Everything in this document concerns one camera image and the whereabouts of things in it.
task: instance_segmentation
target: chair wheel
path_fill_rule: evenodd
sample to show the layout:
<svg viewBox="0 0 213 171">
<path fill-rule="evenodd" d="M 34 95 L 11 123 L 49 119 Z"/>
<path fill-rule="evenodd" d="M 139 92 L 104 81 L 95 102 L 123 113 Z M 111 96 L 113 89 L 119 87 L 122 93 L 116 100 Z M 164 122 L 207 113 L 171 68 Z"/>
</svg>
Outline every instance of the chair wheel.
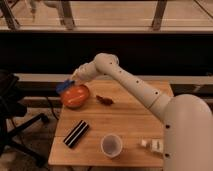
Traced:
<svg viewBox="0 0 213 171">
<path fill-rule="evenodd" d="M 49 118 L 48 118 L 46 115 L 43 115 L 43 116 L 41 117 L 41 121 L 42 121 L 43 123 L 49 123 L 49 122 L 50 122 Z"/>
<path fill-rule="evenodd" d="M 36 159 L 36 166 L 38 166 L 39 168 L 43 167 L 47 162 L 47 159 L 44 157 L 39 157 L 38 159 Z"/>
</svg>

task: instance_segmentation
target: black chair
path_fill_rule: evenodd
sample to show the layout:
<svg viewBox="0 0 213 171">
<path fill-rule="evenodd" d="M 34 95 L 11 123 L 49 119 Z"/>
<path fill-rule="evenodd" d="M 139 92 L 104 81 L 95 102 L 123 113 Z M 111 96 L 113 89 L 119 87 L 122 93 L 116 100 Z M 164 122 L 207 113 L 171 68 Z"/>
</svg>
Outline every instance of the black chair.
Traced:
<svg viewBox="0 0 213 171">
<path fill-rule="evenodd" d="M 41 113 L 11 131 L 7 129 L 7 119 L 23 117 L 27 112 L 27 107 L 18 102 L 24 97 L 22 91 L 16 87 L 18 79 L 19 78 L 14 76 L 14 74 L 0 70 L 0 155 L 4 152 L 5 146 L 8 145 L 34 157 L 36 159 L 36 165 L 42 167 L 47 159 L 24 145 L 18 144 L 13 140 L 13 137 L 39 119 L 41 119 L 43 123 L 48 123 L 48 117 Z"/>
</svg>

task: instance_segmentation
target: paper cup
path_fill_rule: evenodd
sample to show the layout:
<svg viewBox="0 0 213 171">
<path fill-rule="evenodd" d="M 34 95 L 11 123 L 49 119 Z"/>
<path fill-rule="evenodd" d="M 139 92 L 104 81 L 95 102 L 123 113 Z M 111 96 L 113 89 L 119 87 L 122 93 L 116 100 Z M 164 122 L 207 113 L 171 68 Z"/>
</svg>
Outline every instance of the paper cup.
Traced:
<svg viewBox="0 0 213 171">
<path fill-rule="evenodd" d="M 122 148 L 122 140 L 116 134 L 107 134 L 101 140 L 101 150 L 109 158 L 118 156 Z"/>
</svg>

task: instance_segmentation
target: floor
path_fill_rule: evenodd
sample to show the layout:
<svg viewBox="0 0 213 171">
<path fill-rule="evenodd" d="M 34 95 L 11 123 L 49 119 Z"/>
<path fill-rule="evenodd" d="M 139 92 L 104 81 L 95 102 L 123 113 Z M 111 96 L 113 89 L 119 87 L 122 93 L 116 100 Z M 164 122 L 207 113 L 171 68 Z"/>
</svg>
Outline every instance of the floor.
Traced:
<svg viewBox="0 0 213 171">
<path fill-rule="evenodd" d="M 35 2 L 35 14 L 30 12 L 30 5 Z M 195 0 L 169 0 L 164 13 L 162 30 L 212 29 L 213 30 L 213 1 L 196 0 L 209 15 L 195 2 Z M 157 1 L 78 1 L 70 2 L 73 19 L 78 29 L 112 29 L 139 28 L 149 30 L 155 14 Z M 46 6 L 39 0 L 20 0 L 13 8 L 13 14 L 22 28 L 65 29 L 61 25 L 56 8 Z M 0 26 L 5 22 L 0 19 Z"/>
<path fill-rule="evenodd" d="M 54 109 L 57 116 L 59 116 L 60 108 Z M 45 113 L 50 119 L 50 123 L 44 125 L 38 121 L 31 127 L 20 134 L 25 146 L 34 149 L 41 155 L 48 158 L 50 148 L 53 142 L 53 136 L 57 125 L 57 120 L 53 117 L 49 108 L 29 108 L 28 113 L 23 118 L 14 118 L 15 124 L 19 125 L 26 122 L 31 117 L 38 113 Z M 13 126 L 8 121 L 9 129 Z M 16 137 L 16 141 L 20 142 L 20 137 Z M 35 165 L 34 159 L 18 152 L 12 148 L 6 148 L 0 157 L 0 171 L 87 171 L 89 167 L 52 167 L 46 164 L 43 168 L 38 168 Z M 146 169 L 146 168 L 115 168 L 115 167 L 92 167 L 90 171 L 160 171 L 161 169 Z"/>
</svg>

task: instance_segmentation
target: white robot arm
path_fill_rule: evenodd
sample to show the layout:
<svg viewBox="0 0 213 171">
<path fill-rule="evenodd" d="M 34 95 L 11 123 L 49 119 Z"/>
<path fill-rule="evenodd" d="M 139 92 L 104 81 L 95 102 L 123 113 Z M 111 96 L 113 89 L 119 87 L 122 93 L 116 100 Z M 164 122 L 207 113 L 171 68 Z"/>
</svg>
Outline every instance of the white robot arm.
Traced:
<svg viewBox="0 0 213 171">
<path fill-rule="evenodd" d="M 70 79 L 82 84 L 101 74 L 117 80 L 164 124 L 164 171 L 213 171 L 213 116 L 202 99 L 169 97 L 119 67 L 112 54 L 96 55 Z"/>
</svg>

